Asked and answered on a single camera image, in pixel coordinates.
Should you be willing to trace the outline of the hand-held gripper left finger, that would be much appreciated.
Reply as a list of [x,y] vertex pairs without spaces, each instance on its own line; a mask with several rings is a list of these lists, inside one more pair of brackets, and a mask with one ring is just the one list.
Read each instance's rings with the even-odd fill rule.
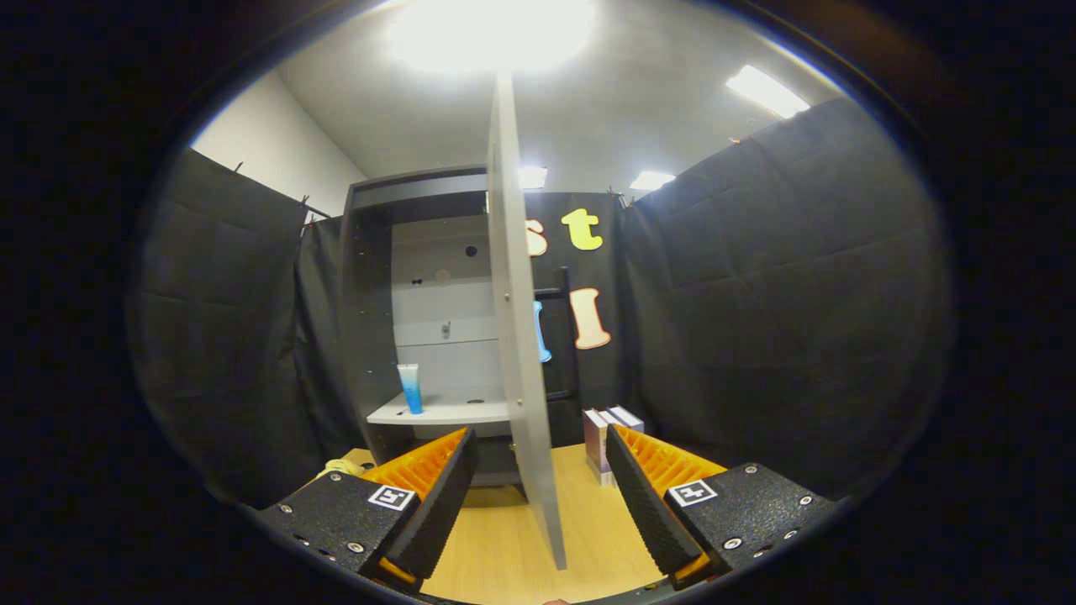
[[473,428],[363,470],[332,460],[288,497],[255,512],[281,546],[387,587],[419,587],[445,551],[477,468]]

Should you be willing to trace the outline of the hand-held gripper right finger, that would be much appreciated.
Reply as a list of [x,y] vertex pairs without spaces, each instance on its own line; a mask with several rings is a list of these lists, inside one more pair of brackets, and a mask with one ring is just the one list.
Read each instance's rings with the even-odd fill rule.
[[841,506],[760,463],[725,468],[621,425],[607,430],[606,456],[645,547],[675,589],[779,554]]

